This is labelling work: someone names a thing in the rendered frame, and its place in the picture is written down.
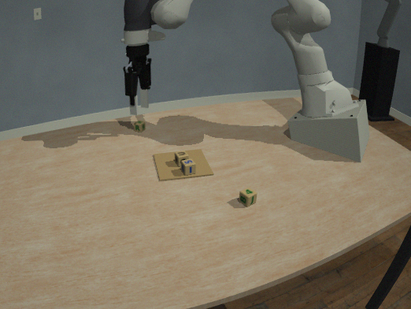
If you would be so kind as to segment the tan flat square mat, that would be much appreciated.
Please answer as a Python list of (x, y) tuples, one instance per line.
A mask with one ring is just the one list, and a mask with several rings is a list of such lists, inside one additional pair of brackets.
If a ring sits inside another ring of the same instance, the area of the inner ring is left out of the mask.
[[(178, 152), (178, 151), (175, 151)], [(191, 175), (184, 175), (181, 170), (181, 166), (175, 163), (175, 152), (154, 154), (154, 160), (157, 167), (157, 172), (160, 181), (170, 181), (179, 180), (192, 177), (205, 177), (212, 176), (213, 171), (211, 170), (206, 157), (202, 153), (201, 149), (186, 151), (191, 158), (196, 163), (196, 173)]]

